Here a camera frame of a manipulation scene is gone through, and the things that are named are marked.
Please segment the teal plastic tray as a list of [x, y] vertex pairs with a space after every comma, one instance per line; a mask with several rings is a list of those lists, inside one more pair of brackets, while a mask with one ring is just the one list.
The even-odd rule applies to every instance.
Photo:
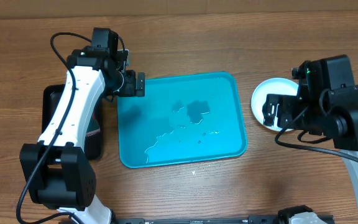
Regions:
[[236, 79], [227, 72], [146, 80], [117, 99], [119, 157], [128, 168], [241, 156], [248, 140]]

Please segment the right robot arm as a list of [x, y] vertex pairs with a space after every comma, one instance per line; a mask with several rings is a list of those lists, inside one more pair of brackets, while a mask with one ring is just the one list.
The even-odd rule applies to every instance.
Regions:
[[300, 85], [295, 96], [268, 94], [264, 125], [282, 130], [275, 142], [283, 147], [343, 158], [358, 206], [358, 86]]

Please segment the green and pink sponge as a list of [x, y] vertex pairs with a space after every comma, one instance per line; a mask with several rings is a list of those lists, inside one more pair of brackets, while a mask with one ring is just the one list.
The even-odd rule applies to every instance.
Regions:
[[99, 133], [100, 131], [101, 131], [101, 129], [100, 129], [99, 123], [96, 120], [92, 119], [89, 122], [87, 131], [86, 131], [86, 136], [92, 136], [92, 135], [94, 135], [96, 133]]

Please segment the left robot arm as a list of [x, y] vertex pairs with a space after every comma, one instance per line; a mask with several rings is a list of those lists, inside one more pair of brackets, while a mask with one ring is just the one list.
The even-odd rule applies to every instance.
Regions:
[[24, 144], [20, 162], [26, 185], [16, 208], [20, 223], [26, 194], [34, 203], [73, 223], [115, 223], [113, 211], [96, 196], [96, 174], [85, 155], [86, 135], [101, 98], [144, 96], [143, 73], [127, 70], [127, 49], [74, 50], [63, 61], [67, 80], [55, 112], [37, 143]]

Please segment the light blue plate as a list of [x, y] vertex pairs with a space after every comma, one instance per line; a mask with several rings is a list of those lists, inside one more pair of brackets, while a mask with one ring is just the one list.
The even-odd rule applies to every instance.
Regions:
[[260, 83], [254, 90], [250, 101], [256, 120], [264, 125], [263, 105], [268, 94], [296, 96], [298, 84], [286, 78], [270, 78]]

